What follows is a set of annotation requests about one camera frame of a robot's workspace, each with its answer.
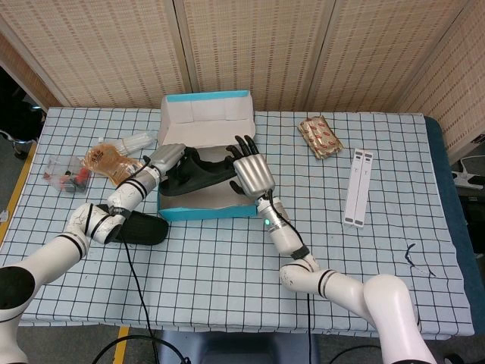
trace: gray floor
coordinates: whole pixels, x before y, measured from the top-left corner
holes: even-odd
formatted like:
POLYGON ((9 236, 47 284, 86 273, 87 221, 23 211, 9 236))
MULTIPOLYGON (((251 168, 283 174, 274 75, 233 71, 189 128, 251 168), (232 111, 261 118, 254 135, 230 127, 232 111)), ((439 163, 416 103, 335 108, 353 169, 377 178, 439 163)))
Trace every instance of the gray floor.
MULTIPOLYGON (((4 209, 10 199, 23 162, 13 156, 9 143, 0 138, 0 209, 4 209)), ((30 358, 37 363, 89 363, 97 352, 108 342, 117 337, 118 328, 107 325, 57 328, 19 328, 18 340, 30 358)), ((145 330, 132 329, 131 334, 145 334, 145 330)), ((321 362, 328 363, 337 353, 350 347, 363 344, 378 344, 377 339, 361 337, 343 337, 319 335, 318 346, 321 362)), ((448 353, 458 353, 465 362, 476 362, 485 358, 485 336, 455 337, 445 341, 428 342, 436 360, 443 362, 448 353)), ((302 351, 302 363, 306 362, 306 348, 302 351)), ((114 350, 106 353, 101 363, 113 360, 114 350)), ((127 345, 125 363, 153 363, 153 353, 148 342, 130 342, 127 345)), ((380 362, 380 353, 376 349, 359 349, 340 357, 335 364, 380 362)))

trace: test strip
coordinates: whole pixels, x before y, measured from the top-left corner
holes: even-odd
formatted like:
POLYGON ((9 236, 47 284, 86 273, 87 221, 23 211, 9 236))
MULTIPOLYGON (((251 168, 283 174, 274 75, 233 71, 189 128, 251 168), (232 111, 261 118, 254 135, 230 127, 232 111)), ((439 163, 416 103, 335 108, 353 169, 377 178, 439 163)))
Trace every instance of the test strip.
POLYGON ((369 197, 369 183, 371 182, 373 155, 371 152, 364 151, 362 159, 360 184, 358 186, 357 205, 355 206, 354 225, 364 226, 365 208, 369 197))
POLYGON ((364 150, 356 149, 352 161, 352 170, 350 171, 349 188, 347 190, 346 211, 343 218, 344 224, 354 224, 355 208, 357 206, 358 186, 361 179, 362 159, 364 150))

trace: plastic bag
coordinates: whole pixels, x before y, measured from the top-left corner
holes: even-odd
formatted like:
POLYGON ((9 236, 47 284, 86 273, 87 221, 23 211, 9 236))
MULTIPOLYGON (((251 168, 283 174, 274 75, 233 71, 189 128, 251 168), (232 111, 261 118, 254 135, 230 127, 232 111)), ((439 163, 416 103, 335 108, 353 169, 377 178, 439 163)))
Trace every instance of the plastic bag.
POLYGON ((93 146, 86 153, 84 165, 91 171, 108 177, 113 185, 117 186, 138 171, 143 163, 120 155, 116 147, 111 144, 102 143, 93 146))

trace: small plastic container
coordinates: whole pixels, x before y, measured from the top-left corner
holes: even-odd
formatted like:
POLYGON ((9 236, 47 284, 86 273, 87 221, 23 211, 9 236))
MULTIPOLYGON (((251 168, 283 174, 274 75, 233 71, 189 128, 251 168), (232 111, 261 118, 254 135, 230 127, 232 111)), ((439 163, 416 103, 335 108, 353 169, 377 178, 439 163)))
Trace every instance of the small plastic container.
POLYGON ((57 191, 67 193, 85 193, 90 177, 81 160, 69 155, 51 155, 43 176, 57 191))

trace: yellow tape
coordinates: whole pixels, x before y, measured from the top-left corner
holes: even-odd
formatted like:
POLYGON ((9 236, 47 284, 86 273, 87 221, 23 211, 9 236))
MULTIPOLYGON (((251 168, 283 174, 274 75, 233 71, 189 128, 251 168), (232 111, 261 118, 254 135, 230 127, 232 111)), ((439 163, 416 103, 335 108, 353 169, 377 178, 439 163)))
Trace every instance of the yellow tape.
POLYGON ((33 156, 36 153, 37 143, 32 143, 30 147, 29 155, 27 156, 22 171, 20 171, 20 176, 18 176, 17 183, 15 184, 14 192, 12 192, 12 196, 10 197, 10 201, 8 201, 7 211, 8 211, 8 220, 6 222, 2 222, 0 224, 0 247, 2 247, 3 240, 5 239, 5 234, 7 233, 8 225, 10 224, 10 220, 12 219, 12 215, 15 211, 15 206, 17 205, 18 199, 20 198, 20 194, 22 193, 23 185, 29 175, 30 166, 32 164, 33 156))
MULTIPOLYGON (((118 332, 118 337, 123 337, 128 335, 128 331, 130 328, 126 326, 120 327, 118 332)), ((113 364, 123 364, 124 360, 124 351, 127 348, 127 342, 121 341, 120 343, 116 344, 116 350, 114 351, 114 359, 113 364)))

